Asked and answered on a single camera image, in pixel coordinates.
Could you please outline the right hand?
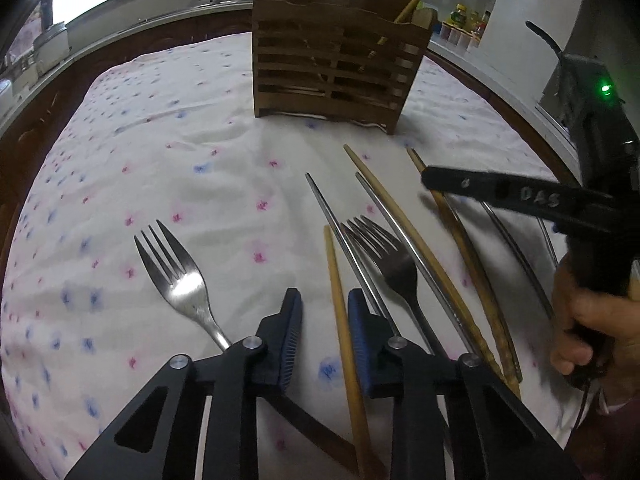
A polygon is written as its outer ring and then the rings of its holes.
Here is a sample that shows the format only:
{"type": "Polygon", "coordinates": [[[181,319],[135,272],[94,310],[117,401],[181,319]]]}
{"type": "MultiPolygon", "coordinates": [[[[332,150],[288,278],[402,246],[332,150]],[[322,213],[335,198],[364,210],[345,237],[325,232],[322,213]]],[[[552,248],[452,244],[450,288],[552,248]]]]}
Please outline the right hand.
{"type": "Polygon", "coordinates": [[[565,255],[554,274],[552,306],[554,338],[550,353],[553,367],[569,375],[592,358],[589,344],[572,335],[575,323],[614,339],[612,362],[600,379],[606,402],[624,404],[639,394],[639,303],[628,297],[596,294],[577,285],[572,256],[565,255]]]}

